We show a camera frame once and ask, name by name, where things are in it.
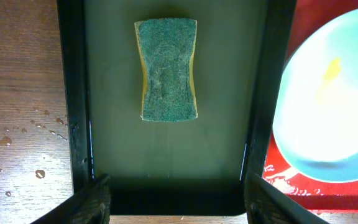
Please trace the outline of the green yellow sponge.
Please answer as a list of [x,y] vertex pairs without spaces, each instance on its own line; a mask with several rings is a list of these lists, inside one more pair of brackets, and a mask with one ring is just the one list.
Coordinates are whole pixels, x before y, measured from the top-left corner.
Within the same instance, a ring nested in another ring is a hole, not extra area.
[[193,62],[197,21],[161,18],[134,23],[143,73],[141,118],[180,122],[198,117]]

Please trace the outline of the dark green sponge tray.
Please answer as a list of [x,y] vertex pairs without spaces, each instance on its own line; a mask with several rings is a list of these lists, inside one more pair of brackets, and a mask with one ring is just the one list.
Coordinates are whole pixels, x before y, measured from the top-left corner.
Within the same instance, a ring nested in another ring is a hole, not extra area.
[[[261,174],[295,1],[59,1],[73,187],[108,175],[113,215],[234,216]],[[197,21],[198,117],[142,120],[134,24]]]

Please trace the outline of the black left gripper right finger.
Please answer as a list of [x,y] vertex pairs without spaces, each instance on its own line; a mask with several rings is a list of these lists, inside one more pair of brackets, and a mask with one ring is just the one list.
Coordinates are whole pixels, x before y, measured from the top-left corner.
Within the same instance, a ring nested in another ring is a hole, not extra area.
[[244,204],[250,224],[328,224],[254,172],[248,172]]

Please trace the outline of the light blue plate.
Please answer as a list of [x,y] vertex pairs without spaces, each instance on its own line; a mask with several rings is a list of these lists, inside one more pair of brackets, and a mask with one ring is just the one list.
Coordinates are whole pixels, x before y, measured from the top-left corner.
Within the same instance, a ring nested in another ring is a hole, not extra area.
[[358,180],[358,9],[323,25],[292,54],[273,135],[282,156],[303,175]]

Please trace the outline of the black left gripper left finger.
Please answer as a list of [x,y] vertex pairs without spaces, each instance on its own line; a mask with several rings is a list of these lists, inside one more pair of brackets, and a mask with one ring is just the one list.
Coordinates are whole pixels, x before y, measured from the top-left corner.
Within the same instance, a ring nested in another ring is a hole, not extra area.
[[95,179],[32,224],[108,224],[111,206],[109,181],[108,175]]

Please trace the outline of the red plastic tray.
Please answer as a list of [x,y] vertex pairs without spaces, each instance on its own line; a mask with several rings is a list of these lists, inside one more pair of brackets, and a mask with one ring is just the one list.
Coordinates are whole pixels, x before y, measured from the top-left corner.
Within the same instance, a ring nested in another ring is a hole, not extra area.
[[[358,0],[298,0],[287,58],[320,27],[355,9],[358,9]],[[282,156],[274,135],[270,138],[263,178],[308,210],[358,213],[358,181],[335,184],[304,176]]]

